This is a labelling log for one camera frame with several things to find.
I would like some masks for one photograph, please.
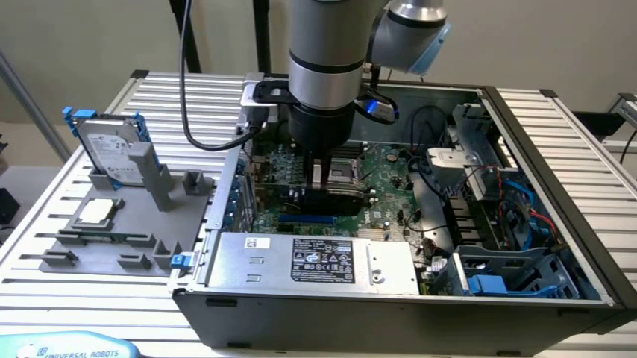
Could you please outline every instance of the blue drive bracket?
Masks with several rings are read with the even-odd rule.
[[[74,330],[0,336],[0,357],[142,358],[142,354],[123,339]]]
[[[106,114],[106,113],[98,113],[98,111],[92,110],[92,109],[80,109],[80,110],[75,110],[75,112],[74,112],[72,107],[66,107],[63,109],[62,113],[64,115],[64,122],[66,122],[68,128],[71,129],[72,135],[79,139],[80,144],[84,147],[84,150],[88,152],[88,157],[90,157],[90,159],[92,161],[92,165],[95,167],[95,174],[100,175],[103,177],[103,178],[100,178],[100,186],[103,188],[111,187],[114,190],[118,190],[122,186],[124,186],[127,184],[123,183],[116,178],[114,178],[104,171],[104,167],[98,165],[99,160],[94,157],[94,155],[91,155],[90,147],[87,146],[87,143],[84,142],[86,138],[84,138],[84,134],[82,133],[80,128],[82,128],[82,125],[83,125],[84,121],[88,121],[90,119],[99,119],[99,120],[104,120],[104,121],[110,121],[110,120],[124,121],[130,125],[132,125],[132,127],[135,128],[136,137],[138,137],[139,141],[152,143],[151,135],[148,133],[147,121],[146,121],[144,117],[139,114],[139,111],[136,111],[132,116],[122,116],[122,115],[111,115],[111,114]],[[155,151],[152,151],[152,157],[154,157],[152,160],[155,162],[155,166],[162,171],[162,164],[159,162],[159,158],[158,158],[158,155],[156,155]]]
[[[469,290],[476,296],[552,298],[557,293],[557,286],[548,286],[537,291],[509,291],[502,276],[477,274],[469,278]]]

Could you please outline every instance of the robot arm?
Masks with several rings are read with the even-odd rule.
[[[363,63],[423,75],[448,36],[442,0],[385,3],[291,2],[290,134],[317,157],[350,138]]]

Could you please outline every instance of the black cable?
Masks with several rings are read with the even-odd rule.
[[[437,110],[441,114],[442,114],[442,117],[446,118],[448,117],[448,114],[445,114],[445,111],[431,105],[431,104],[427,104],[426,106],[422,106],[421,108],[418,108],[413,114],[411,114],[411,118],[409,119],[410,122],[411,122],[411,129],[410,129],[410,132],[409,132],[409,150],[413,150],[414,148],[414,124],[417,122],[417,117],[418,117],[418,113],[421,113],[422,110],[429,110],[429,109],[433,109],[433,110]]]
[[[411,213],[411,215],[407,217],[407,220],[405,220],[405,226],[409,227],[409,229],[411,231],[415,231],[417,233],[429,233],[430,231],[435,231],[438,229],[444,229],[446,228],[448,226],[446,225],[441,225],[441,226],[437,226],[437,227],[433,227],[431,229],[427,229],[427,230],[418,230],[415,229],[413,226],[411,226],[411,218],[414,217],[414,215],[421,211],[421,209],[418,209],[417,211],[414,211]]]
[[[630,147],[630,142],[636,138],[636,134],[637,134],[637,130],[630,135],[630,138],[628,139],[628,142],[626,142],[626,146],[624,147],[624,151],[621,152],[620,164],[624,164],[624,157],[626,157],[628,147]]]
[[[275,126],[275,139],[274,139],[274,142],[278,143],[279,142],[279,132],[281,132],[281,128],[283,127],[283,125],[286,125],[289,122],[287,119],[285,119],[283,121],[279,121],[277,123],[277,126]]]
[[[188,139],[190,144],[196,148],[203,149],[204,151],[227,151],[231,148],[235,148],[239,145],[243,145],[249,140],[251,140],[257,134],[261,132],[261,126],[250,128],[250,131],[242,137],[235,140],[220,144],[220,145],[207,145],[199,142],[190,132],[188,125],[188,110],[186,108],[186,25],[188,24],[190,18],[190,8],[192,7],[192,0],[186,0],[186,6],[183,11],[183,23],[182,23],[182,36],[179,38],[179,104],[182,105],[182,124],[183,124],[183,133]]]
[[[435,196],[445,202],[448,200],[448,197],[434,188],[431,183],[427,180],[427,175],[425,174],[423,169],[421,168],[421,161],[417,162],[417,168],[418,168],[418,174],[421,175],[422,181],[425,182],[425,185],[427,186],[429,190],[435,194]]]

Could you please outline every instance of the blue plastic clip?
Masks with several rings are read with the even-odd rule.
[[[190,255],[172,255],[170,259],[171,269],[187,269],[190,267]]]
[[[96,110],[78,110],[74,114],[74,118],[79,119],[91,119],[98,116],[98,111]]]
[[[62,110],[62,114],[64,114],[64,123],[67,123],[68,129],[71,129],[71,134],[72,134],[72,136],[78,138],[78,127],[76,127],[76,125],[72,123],[71,112],[72,112],[72,107],[66,107],[66,108]]]
[[[132,115],[132,119],[135,120],[135,124],[138,125],[139,138],[142,140],[150,142],[151,141],[151,135],[148,134],[147,120],[139,114],[139,111],[135,111],[135,114]]]

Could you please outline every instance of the power supply label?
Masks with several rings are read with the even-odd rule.
[[[291,279],[297,282],[354,283],[351,241],[294,239]]]

